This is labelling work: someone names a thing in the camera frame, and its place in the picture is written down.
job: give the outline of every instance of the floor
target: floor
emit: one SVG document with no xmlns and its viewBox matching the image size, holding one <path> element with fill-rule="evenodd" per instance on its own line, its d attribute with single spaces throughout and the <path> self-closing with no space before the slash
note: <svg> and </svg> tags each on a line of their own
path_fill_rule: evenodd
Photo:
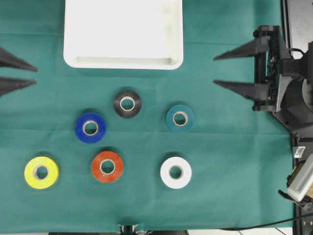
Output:
<svg viewBox="0 0 313 235">
<path fill-rule="evenodd" d="M 292 235 L 292 228 L 266 228 L 245 231 L 223 231 L 223 230 L 188 230 L 190 235 Z M 48 235 L 48 233 L 29 234 L 2 234 L 2 235 Z"/>
</svg>

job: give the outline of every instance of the teal tape roll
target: teal tape roll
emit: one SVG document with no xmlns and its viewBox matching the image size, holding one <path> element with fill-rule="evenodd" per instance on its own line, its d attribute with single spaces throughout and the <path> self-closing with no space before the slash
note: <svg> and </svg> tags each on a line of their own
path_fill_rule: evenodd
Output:
<svg viewBox="0 0 313 235">
<path fill-rule="evenodd" d="M 183 121 L 176 121 L 177 116 L 183 117 Z M 173 132 L 185 132 L 190 130 L 195 122 L 193 111 L 186 105 L 178 104 L 170 108 L 166 115 L 166 123 Z"/>
</svg>

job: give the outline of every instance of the tape roll center hole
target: tape roll center hole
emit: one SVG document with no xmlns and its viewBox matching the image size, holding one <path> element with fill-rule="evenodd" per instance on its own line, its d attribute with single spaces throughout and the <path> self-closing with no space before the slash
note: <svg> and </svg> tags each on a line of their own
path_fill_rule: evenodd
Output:
<svg viewBox="0 0 313 235">
<path fill-rule="evenodd" d="M 169 170 L 170 176 L 174 180 L 178 180 L 182 177 L 183 171 L 179 165 L 174 165 Z"/>
<path fill-rule="evenodd" d="M 35 168 L 34 175 L 38 180 L 43 180 L 48 175 L 48 169 L 41 165 Z"/>
<path fill-rule="evenodd" d="M 88 136 L 97 134 L 98 124 L 95 121 L 86 121 L 83 126 L 83 132 Z"/>
<path fill-rule="evenodd" d="M 188 115 L 185 112 L 176 112 L 173 116 L 173 121 L 176 126 L 184 126 L 188 122 Z"/>
<path fill-rule="evenodd" d="M 135 107 L 135 100 L 130 96 L 125 96 L 121 99 L 119 103 L 122 110 L 129 112 Z"/>
<path fill-rule="evenodd" d="M 100 165 L 100 170 L 103 174 L 110 175 L 115 170 L 115 163 L 110 159 L 105 159 Z"/>
</svg>

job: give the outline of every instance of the blue tape roll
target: blue tape roll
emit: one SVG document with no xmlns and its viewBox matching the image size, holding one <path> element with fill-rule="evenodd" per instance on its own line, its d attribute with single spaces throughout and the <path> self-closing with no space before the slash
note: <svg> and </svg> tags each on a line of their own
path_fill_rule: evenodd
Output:
<svg viewBox="0 0 313 235">
<path fill-rule="evenodd" d="M 185 117 L 185 123 L 175 123 L 175 115 L 181 114 Z M 195 122 L 195 115 L 186 105 L 178 104 L 170 108 L 166 115 L 166 123 L 173 132 L 185 132 L 192 128 Z"/>
<path fill-rule="evenodd" d="M 87 134 L 84 127 L 87 123 L 93 122 L 97 125 L 96 132 L 94 134 Z M 96 113 L 86 113 L 80 116 L 76 121 L 75 133 L 76 136 L 85 143 L 96 143 L 100 141 L 106 133 L 106 123 L 103 118 Z"/>
</svg>

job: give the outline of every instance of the white tape roll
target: white tape roll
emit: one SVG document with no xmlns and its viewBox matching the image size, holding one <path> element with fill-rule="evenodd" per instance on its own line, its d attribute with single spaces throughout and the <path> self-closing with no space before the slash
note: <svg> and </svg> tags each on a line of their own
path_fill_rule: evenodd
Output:
<svg viewBox="0 0 313 235">
<path fill-rule="evenodd" d="M 173 167 L 178 167 L 181 171 L 180 176 L 175 179 L 170 172 Z M 160 175 L 164 184 L 170 188 L 178 189 L 185 187 L 191 179 L 191 167 L 189 163 L 180 157 L 172 157 L 167 159 L 161 166 Z"/>
</svg>

